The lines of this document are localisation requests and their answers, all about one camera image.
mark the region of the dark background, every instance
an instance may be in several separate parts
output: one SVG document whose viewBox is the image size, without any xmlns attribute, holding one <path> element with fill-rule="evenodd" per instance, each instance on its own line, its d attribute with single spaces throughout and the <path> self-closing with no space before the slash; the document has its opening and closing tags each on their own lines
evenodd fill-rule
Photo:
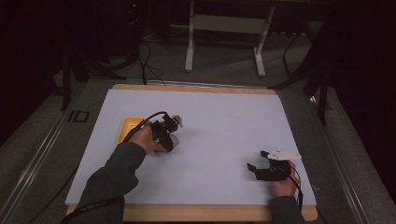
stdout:
<svg viewBox="0 0 396 224">
<path fill-rule="evenodd" d="M 87 0 L 1 2 L 0 145 L 54 93 L 56 85 L 52 77 L 62 68 L 65 43 L 102 61 L 109 54 L 127 53 L 123 49 L 134 50 L 136 43 L 121 44 L 117 38 L 119 34 L 133 34 L 125 32 L 125 22 L 130 19 L 120 11 L 125 2 L 112 2 L 116 4 L 111 10 L 114 15 L 95 9 L 100 4 L 93 5 Z M 134 20 L 137 18 L 139 25 L 150 24 L 161 30 L 165 39 L 169 35 L 169 23 L 188 24 L 188 1 L 151 0 L 149 7 L 149 18 L 145 18 L 142 5 L 141 10 L 134 12 Z M 220 13 L 224 15 L 265 17 L 265 9 L 214 7 L 206 2 L 196 10 L 219 12 L 223 8 Z M 328 18 L 305 63 L 308 67 L 321 67 L 334 62 L 331 86 L 337 90 L 376 170 L 396 201 L 396 5 L 387 1 L 360 1 L 353 7 L 313 8 L 279 6 L 271 32 L 290 35 L 299 30 L 303 20 Z M 116 21 L 117 27 L 99 22 L 113 16 L 112 22 Z"/>
</svg>

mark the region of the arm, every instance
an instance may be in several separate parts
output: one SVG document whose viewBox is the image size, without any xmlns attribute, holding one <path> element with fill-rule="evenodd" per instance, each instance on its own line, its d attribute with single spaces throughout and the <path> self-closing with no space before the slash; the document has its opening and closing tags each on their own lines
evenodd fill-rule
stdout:
<svg viewBox="0 0 396 224">
<path fill-rule="evenodd" d="M 138 184 L 134 172 L 154 150 L 164 148 L 152 140 L 149 126 L 136 132 L 127 143 L 118 144 L 106 165 L 88 179 L 77 208 L 122 197 L 134 189 Z M 123 200 L 117 201 L 74 217 L 69 223 L 122 223 L 123 207 Z"/>
<path fill-rule="evenodd" d="M 295 164 L 289 161 L 292 168 Z M 294 169 L 291 169 L 290 176 L 296 183 L 299 180 L 295 176 Z M 301 215 L 300 208 L 294 199 L 297 187 L 289 179 L 272 182 L 274 199 L 270 201 L 270 210 L 272 215 L 272 224 L 304 224 L 305 220 Z"/>
</svg>

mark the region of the yellow object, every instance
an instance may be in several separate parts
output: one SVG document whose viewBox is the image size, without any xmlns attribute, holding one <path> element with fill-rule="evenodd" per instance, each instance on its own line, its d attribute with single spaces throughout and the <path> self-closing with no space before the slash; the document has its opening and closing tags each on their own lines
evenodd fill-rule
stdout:
<svg viewBox="0 0 396 224">
<path fill-rule="evenodd" d="M 121 143 L 123 141 L 123 139 L 125 138 L 126 134 L 128 134 L 128 132 L 131 131 L 132 128 L 136 127 L 140 123 L 140 121 L 142 121 L 143 119 L 145 119 L 145 118 L 126 117 L 124 119 L 124 121 L 122 122 L 119 137 L 117 138 L 117 143 Z"/>
</svg>

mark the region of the gray sleeve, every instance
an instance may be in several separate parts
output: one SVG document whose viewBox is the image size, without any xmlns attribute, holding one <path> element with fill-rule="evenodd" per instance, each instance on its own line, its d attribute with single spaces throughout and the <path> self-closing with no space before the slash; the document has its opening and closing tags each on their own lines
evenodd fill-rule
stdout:
<svg viewBox="0 0 396 224">
<path fill-rule="evenodd" d="M 305 220 L 294 197 L 277 197 L 270 201 L 272 224 L 303 224 Z"/>
<path fill-rule="evenodd" d="M 78 208 L 121 197 L 134 189 L 138 179 L 135 170 L 146 157 L 146 151 L 134 143 L 117 145 L 106 165 L 97 170 L 87 181 Z M 122 223 L 123 202 L 113 203 L 74 217 L 69 223 Z"/>
</svg>

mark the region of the white paper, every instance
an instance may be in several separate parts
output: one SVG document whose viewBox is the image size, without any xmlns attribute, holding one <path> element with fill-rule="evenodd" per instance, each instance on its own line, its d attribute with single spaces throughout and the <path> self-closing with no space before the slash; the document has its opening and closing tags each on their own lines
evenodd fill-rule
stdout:
<svg viewBox="0 0 396 224">
<path fill-rule="evenodd" d="M 139 204 L 268 204 L 270 183 L 247 168 L 267 166 L 260 151 L 276 147 L 298 153 L 276 95 L 181 91 L 110 90 L 66 199 L 76 204 L 87 179 L 104 166 L 117 145 L 125 117 L 166 111 L 181 115 L 179 145 L 148 155 L 136 171 L 139 185 L 125 196 Z M 162 121 L 161 116 L 154 120 Z M 293 161 L 302 181 L 304 204 L 316 204 L 301 160 Z"/>
</svg>

